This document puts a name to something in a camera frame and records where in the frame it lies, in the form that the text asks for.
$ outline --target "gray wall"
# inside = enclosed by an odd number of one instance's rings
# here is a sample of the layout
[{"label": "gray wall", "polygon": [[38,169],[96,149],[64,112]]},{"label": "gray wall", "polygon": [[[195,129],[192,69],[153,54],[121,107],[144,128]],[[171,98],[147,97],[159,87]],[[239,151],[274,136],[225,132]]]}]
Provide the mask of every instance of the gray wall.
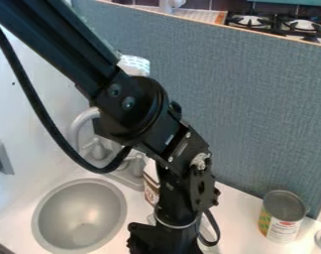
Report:
[{"label": "gray wall", "polygon": [[210,143],[218,181],[321,206],[321,47],[75,0],[96,33],[152,77]]}]

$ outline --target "black robotic arm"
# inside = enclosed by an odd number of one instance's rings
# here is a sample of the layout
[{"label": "black robotic arm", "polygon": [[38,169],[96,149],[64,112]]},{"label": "black robotic arm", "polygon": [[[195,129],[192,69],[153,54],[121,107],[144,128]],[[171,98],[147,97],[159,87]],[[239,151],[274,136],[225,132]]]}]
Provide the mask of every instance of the black robotic arm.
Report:
[{"label": "black robotic arm", "polygon": [[212,221],[208,209],[218,204],[211,153],[201,136],[181,119],[180,106],[169,102],[161,85],[151,78],[126,75],[117,67],[117,52],[60,0],[0,0],[0,24],[75,82],[101,112],[100,134],[126,146],[105,169],[96,169],[77,155],[54,126],[0,30],[0,48],[28,99],[72,160],[92,172],[108,173],[134,147],[157,161],[157,225],[130,224],[131,252],[201,253],[197,237],[207,245],[216,244],[207,242],[197,230],[201,214],[206,212]]}]

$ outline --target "black cable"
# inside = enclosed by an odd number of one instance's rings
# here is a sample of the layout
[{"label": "black cable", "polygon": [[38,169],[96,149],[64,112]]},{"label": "black cable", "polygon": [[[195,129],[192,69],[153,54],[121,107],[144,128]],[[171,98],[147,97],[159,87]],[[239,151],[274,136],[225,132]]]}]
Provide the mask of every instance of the black cable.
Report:
[{"label": "black cable", "polygon": [[44,127],[50,133],[54,141],[60,146],[60,148],[79,166],[84,169],[97,174],[106,174],[116,170],[124,159],[129,155],[132,150],[131,146],[124,147],[117,156],[104,168],[100,169],[94,167],[85,161],[74,149],[68,144],[58,128],[55,126],[53,120],[50,118],[47,110],[37,95],[33,85],[30,82],[25,70],[23,69],[21,62],[19,61],[16,53],[14,52],[11,44],[0,29],[0,48],[9,62],[13,72],[15,73],[18,81],[20,82],[24,93],[26,94],[31,106],[36,112],[38,118],[41,120]]},{"label": "black cable", "polygon": [[204,214],[206,215],[206,217],[209,220],[213,230],[215,231],[217,239],[215,241],[213,241],[213,242],[210,242],[210,241],[206,240],[205,237],[199,232],[199,229],[198,229],[198,239],[205,246],[212,247],[212,246],[217,245],[219,240],[221,239],[221,230],[219,229],[219,226],[218,226],[215,218],[213,217],[213,215],[212,215],[212,213],[211,213],[211,211],[209,209],[204,211]]}]

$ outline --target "sink basin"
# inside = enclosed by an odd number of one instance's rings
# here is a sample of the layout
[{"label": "sink basin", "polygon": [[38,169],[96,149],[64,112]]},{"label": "sink basin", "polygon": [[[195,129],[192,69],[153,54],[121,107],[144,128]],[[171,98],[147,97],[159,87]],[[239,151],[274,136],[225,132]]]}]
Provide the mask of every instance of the sink basin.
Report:
[{"label": "sink basin", "polygon": [[109,242],[127,214],[122,192],[101,180],[76,180],[52,190],[37,206],[32,228],[52,253],[88,253]]}]

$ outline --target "stove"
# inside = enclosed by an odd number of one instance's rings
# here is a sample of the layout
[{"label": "stove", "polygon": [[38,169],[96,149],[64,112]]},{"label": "stove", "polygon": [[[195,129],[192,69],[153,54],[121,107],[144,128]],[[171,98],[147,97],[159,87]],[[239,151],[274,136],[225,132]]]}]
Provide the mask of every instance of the stove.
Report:
[{"label": "stove", "polygon": [[272,29],[273,19],[270,16],[234,14],[226,19],[226,25],[241,28]]},{"label": "stove", "polygon": [[321,44],[321,15],[259,12],[256,5],[249,11],[229,11],[225,25]]},{"label": "stove", "polygon": [[266,32],[274,29],[275,18],[274,15],[257,12],[228,12],[225,25]]}]

